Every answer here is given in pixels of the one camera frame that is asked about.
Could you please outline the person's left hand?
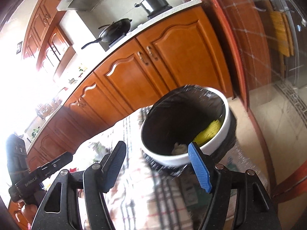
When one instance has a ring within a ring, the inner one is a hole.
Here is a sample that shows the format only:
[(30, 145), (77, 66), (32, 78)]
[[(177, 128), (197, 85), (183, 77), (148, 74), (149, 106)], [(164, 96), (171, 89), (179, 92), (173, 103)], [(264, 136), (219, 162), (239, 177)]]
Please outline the person's left hand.
[(21, 212), (25, 219), (30, 225), (32, 225), (35, 215), (37, 213), (38, 207), (34, 204), (25, 204), (24, 202), (19, 203), (21, 207)]

